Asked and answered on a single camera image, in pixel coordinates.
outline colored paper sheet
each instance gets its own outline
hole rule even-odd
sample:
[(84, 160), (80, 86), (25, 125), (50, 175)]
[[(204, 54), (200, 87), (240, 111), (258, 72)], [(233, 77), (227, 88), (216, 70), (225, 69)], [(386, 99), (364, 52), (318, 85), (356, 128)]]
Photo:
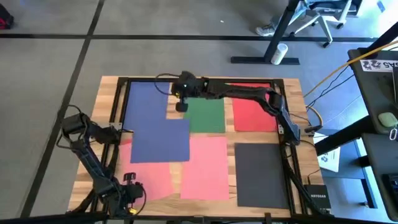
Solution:
[(191, 159), (183, 163), (181, 199), (228, 200), (225, 137), (191, 137)]
[(163, 119), (134, 132), (131, 162), (184, 162), (189, 160), (189, 121)]
[[(270, 87), (267, 83), (234, 83), (251, 87)], [(235, 131), (277, 131), (276, 119), (252, 100), (232, 99)]]
[[(158, 82), (157, 86), (169, 90), (169, 83)], [(153, 82), (132, 82), (126, 107), (124, 128), (137, 130), (153, 126), (166, 119), (168, 96), (156, 90)]]
[[(119, 146), (119, 156), (122, 173), (136, 173), (136, 181), (142, 183), (147, 194), (147, 201), (161, 199), (173, 194), (172, 178), (168, 163), (131, 164), (130, 143)], [(143, 197), (138, 199), (136, 203), (142, 204), (143, 199)]]
[(289, 208), (278, 144), (235, 144), (238, 206)]
[(224, 133), (224, 100), (189, 98), (184, 119), (190, 120), (191, 133)]

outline white bottle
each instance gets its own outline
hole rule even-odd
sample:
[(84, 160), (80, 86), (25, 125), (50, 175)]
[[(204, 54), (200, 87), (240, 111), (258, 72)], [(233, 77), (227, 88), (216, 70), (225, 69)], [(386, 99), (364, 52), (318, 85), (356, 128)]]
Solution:
[(287, 52), (287, 45), (286, 44), (278, 44), (278, 47), (276, 48), (275, 54), (271, 59), (271, 63), (274, 65), (280, 64), (282, 61), (283, 57), (285, 57), (285, 54)]

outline green paper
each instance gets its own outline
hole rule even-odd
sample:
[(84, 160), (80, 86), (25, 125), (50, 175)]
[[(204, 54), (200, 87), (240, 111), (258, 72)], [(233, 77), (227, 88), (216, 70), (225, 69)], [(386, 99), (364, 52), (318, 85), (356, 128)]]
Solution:
[(191, 133), (225, 133), (223, 99), (189, 98), (187, 103), (184, 119), (189, 119)]

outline office chair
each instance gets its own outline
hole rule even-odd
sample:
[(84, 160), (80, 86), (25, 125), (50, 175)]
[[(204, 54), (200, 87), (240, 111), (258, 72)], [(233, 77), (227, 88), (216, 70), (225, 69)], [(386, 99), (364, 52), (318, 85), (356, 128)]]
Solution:
[(333, 38), (330, 34), (327, 21), (337, 22), (337, 29), (344, 26), (346, 22), (346, 17), (349, 12), (357, 11), (357, 6), (352, 4), (353, 0), (343, 0), (343, 1), (326, 1), (326, 2), (316, 2), (310, 6), (310, 9), (305, 13), (307, 16), (312, 17), (310, 21), (304, 24), (302, 27), (298, 28), (295, 32), (290, 33), (290, 37), (294, 37), (295, 34), (308, 27), (309, 25), (315, 26), (320, 24), (323, 32), (325, 33), (328, 42), (323, 44), (323, 47), (328, 47)]

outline white paper sign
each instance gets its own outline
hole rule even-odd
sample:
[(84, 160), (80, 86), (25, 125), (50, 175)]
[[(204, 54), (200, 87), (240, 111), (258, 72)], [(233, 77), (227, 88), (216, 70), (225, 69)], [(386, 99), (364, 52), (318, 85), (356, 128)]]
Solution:
[[(321, 141), (322, 139), (327, 138), (327, 136), (320, 134), (320, 133), (315, 133), (313, 137), (314, 143), (317, 143), (318, 141)], [(322, 154), (318, 156), (318, 163), (321, 168), (333, 171), (333, 172), (338, 172), (338, 164), (340, 161), (340, 147), (327, 152), (325, 154)]]
[(392, 72), (398, 60), (360, 60), (364, 72)]

